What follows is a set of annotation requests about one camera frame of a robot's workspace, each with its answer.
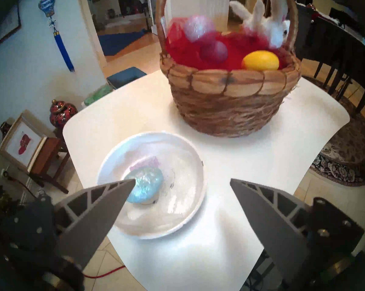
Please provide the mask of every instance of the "blue stool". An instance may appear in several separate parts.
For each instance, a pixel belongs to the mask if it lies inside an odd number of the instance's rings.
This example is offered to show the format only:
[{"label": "blue stool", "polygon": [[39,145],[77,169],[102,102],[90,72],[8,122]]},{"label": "blue stool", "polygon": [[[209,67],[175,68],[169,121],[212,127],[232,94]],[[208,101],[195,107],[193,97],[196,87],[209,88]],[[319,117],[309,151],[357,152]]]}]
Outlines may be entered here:
[{"label": "blue stool", "polygon": [[124,71],[111,75],[107,78],[107,81],[114,89],[118,89],[145,75],[146,73],[142,72],[140,69],[136,67],[130,67]]}]

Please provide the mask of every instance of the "red tissue paper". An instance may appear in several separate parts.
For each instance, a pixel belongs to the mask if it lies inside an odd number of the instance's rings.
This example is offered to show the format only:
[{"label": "red tissue paper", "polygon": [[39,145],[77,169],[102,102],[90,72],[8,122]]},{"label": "red tissue paper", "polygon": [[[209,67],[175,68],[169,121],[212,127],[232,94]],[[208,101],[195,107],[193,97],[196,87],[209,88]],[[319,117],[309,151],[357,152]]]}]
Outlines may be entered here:
[{"label": "red tissue paper", "polygon": [[279,57],[279,69],[286,67],[284,59],[280,57],[277,50],[269,49],[269,43],[266,40],[237,32],[225,35],[222,35],[221,32],[206,33],[204,37],[222,42],[228,50],[228,57],[222,62],[216,62],[216,58],[207,58],[208,49],[206,46],[208,44],[205,41],[191,43],[186,38],[183,29],[186,20],[186,18],[172,19],[165,42],[167,52],[178,64],[199,70],[223,69],[232,71],[242,69],[242,60],[249,53],[266,50]]}]

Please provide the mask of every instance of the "white plush rabbit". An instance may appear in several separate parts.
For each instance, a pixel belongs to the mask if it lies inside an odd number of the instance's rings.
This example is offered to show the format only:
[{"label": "white plush rabbit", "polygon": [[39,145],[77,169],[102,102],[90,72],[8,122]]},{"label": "white plush rabbit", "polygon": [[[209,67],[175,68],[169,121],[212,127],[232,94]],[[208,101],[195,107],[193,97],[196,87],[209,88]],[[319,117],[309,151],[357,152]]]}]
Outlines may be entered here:
[{"label": "white plush rabbit", "polygon": [[230,1],[233,12],[243,20],[243,29],[247,35],[258,34],[269,41],[271,49],[279,48],[288,36],[290,21],[285,20],[288,13],[286,0],[270,0],[271,17],[265,18],[265,6],[257,0],[253,14],[238,1]]}]

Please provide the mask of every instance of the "fireplace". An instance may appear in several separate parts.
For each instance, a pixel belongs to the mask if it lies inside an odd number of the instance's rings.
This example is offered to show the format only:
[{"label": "fireplace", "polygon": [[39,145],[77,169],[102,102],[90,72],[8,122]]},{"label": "fireplace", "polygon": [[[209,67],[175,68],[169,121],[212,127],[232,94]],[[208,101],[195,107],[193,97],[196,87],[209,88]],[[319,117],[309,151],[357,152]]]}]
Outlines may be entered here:
[{"label": "fireplace", "polygon": [[123,16],[139,13],[137,0],[118,0]]}]

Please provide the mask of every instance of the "white table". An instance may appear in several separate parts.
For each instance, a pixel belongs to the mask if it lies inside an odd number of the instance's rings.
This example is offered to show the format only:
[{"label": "white table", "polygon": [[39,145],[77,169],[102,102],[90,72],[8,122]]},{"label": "white table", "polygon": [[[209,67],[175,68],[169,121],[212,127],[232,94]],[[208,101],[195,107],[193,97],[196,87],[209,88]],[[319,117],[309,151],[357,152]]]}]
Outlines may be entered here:
[{"label": "white table", "polygon": [[96,184],[109,151],[140,132],[167,131],[189,139],[206,166],[204,202],[179,231],[136,240],[112,227],[108,233],[131,274],[148,290],[239,291],[263,246],[234,195],[231,178],[293,194],[314,158],[346,123],[345,109],[301,78],[278,113],[259,132],[226,139],[196,132],[174,105],[161,71],[140,78],[75,115],[64,138],[84,188]]}]

